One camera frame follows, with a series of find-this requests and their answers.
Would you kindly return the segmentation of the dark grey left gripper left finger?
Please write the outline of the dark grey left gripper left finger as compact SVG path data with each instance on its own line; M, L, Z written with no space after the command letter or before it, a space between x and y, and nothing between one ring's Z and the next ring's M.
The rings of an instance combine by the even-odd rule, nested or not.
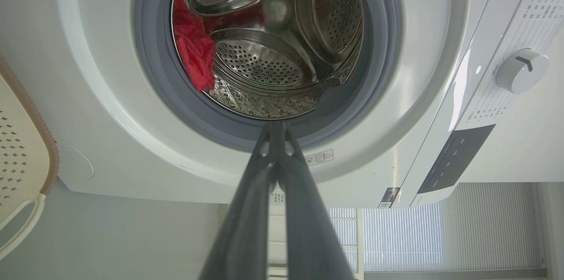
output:
M269 197L276 183L273 123L267 123L228 206L200 280L265 280Z

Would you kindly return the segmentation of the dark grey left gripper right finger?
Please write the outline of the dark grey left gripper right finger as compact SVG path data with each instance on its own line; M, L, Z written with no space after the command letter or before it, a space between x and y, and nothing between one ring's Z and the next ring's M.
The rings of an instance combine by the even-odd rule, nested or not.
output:
M285 122L278 123L278 139L278 183L286 195L290 280L352 280L353 273L317 185Z

